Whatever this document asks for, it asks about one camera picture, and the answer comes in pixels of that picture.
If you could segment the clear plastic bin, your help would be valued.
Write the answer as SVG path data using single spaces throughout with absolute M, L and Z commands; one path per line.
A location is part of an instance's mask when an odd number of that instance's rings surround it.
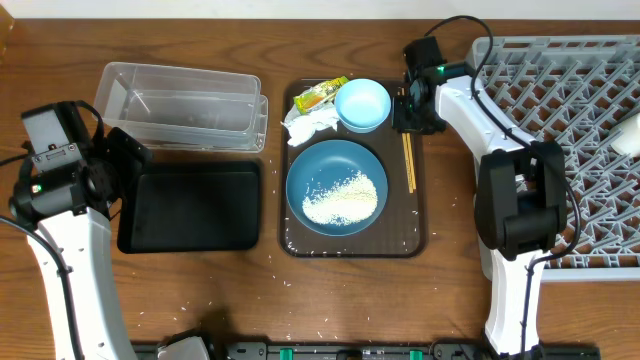
M 152 149 L 259 153 L 266 142 L 268 98 L 249 74 L 111 62 L 94 108 Z

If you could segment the black plastic bin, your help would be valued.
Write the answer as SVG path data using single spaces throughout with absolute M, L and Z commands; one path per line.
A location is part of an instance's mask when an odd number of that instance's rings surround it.
M 258 164 L 156 163 L 127 190 L 117 245 L 127 254 L 248 250 L 260 218 Z

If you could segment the white cup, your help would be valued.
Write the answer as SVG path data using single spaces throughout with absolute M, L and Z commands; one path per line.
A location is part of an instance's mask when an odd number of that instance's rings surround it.
M 630 116 L 614 128 L 612 149 L 619 155 L 638 157 L 640 153 L 639 114 Z

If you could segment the crumpled white tissue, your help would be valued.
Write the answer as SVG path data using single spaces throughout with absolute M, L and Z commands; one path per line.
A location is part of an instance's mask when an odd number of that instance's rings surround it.
M 339 120 L 339 115 L 333 103 L 324 104 L 308 114 L 301 114 L 293 106 L 282 122 L 289 134 L 287 144 L 291 147 L 297 147 L 310 140 L 316 132 L 329 128 L 336 131 Z

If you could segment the light blue bowl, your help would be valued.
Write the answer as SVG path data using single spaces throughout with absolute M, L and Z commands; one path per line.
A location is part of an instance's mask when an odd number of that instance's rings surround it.
M 355 133 L 369 133 L 384 123 L 391 112 L 391 96 L 371 79 L 355 79 L 338 91 L 334 105 L 342 124 Z

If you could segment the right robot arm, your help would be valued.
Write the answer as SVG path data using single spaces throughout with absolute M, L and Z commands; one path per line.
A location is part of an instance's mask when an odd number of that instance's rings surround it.
M 519 129 L 465 63 L 412 65 L 405 80 L 393 100 L 394 125 L 424 134 L 451 127 L 474 156 L 474 221 L 491 268 L 484 325 L 491 355 L 531 359 L 539 347 L 542 259 L 567 224 L 562 150 Z

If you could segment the grey dishwasher rack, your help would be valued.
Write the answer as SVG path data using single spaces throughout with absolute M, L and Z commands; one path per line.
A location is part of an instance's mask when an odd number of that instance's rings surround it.
M 516 125 L 564 151 L 582 233 L 543 280 L 638 280 L 639 160 L 613 148 L 639 111 L 638 36 L 481 37 L 466 60 L 487 62 L 479 78 Z

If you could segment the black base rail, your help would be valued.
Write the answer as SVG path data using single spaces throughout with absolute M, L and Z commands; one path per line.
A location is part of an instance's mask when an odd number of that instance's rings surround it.
M 471 343 L 434 343 L 426 347 L 409 346 L 291 345 L 239 342 L 217 350 L 205 345 L 210 359 L 224 360 L 480 360 L 520 359 L 519 356 L 494 357 L 483 346 Z M 159 359 L 160 346 L 133 344 L 138 359 Z M 600 360 L 597 347 L 547 346 L 525 355 L 524 359 Z

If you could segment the green yellow snack wrapper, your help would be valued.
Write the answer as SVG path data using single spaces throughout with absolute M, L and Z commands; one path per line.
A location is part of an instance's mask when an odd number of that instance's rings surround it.
M 295 96 L 293 98 L 294 105 L 300 114 L 308 114 L 332 101 L 338 91 L 348 82 L 349 79 L 346 76 L 323 81 Z

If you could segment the pile of white rice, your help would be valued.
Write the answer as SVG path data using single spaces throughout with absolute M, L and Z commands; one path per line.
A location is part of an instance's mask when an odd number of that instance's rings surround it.
M 302 202 L 303 214 L 319 225 L 348 226 L 371 217 L 378 204 L 377 189 L 362 172 L 314 190 Z

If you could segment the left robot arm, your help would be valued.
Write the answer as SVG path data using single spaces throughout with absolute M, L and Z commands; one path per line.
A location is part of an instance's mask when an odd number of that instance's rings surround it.
M 22 226 L 44 281 L 58 359 L 137 360 L 152 348 L 131 344 L 115 290 L 111 227 L 88 209 L 49 217 L 34 230 Z

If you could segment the wooden chopstick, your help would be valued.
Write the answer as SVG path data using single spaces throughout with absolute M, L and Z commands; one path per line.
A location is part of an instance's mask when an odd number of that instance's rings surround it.
M 409 153 L 409 146 L 408 146 L 408 142 L 407 142 L 407 134 L 400 131 L 401 134 L 401 139 L 402 139 L 402 144 L 403 144 L 403 152 L 404 152 L 404 160 L 405 160 L 405 168 L 406 168 L 406 175 L 407 175 L 407 182 L 408 182 L 408 188 L 409 188 L 409 194 L 413 194 L 414 193 L 414 181 L 413 181 L 413 170 L 412 170 L 412 162 L 411 162 L 411 156 Z
M 415 192 L 417 190 L 417 185 L 416 185 L 416 177 L 415 177 L 415 165 L 414 165 L 414 158 L 413 158 L 413 151 L 412 151 L 411 136 L 410 136 L 409 133 L 406 133 L 406 134 L 407 134 L 406 137 L 407 137 L 408 146 L 409 146 L 409 149 L 410 149 L 409 153 L 410 153 L 411 162 L 412 162 L 413 181 L 414 181 L 414 188 L 415 188 L 414 192 Z

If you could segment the brown serving tray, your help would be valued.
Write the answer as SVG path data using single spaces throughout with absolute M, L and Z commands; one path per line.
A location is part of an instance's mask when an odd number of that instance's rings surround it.
M 286 253 L 298 258 L 410 258 L 426 247 L 424 187 L 417 184 L 417 190 L 409 194 L 401 134 L 392 128 L 390 119 L 364 134 L 339 124 L 336 131 L 319 131 L 297 147 L 289 146 L 288 139 L 284 131 L 279 242 Z M 388 180 L 383 211 L 369 227 L 348 236 L 327 236 L 308 229 L 293 215 L 286 199 L 286 178 L 293 161 L 306 148 L 331 139 L 356 142 L 370 150 Z

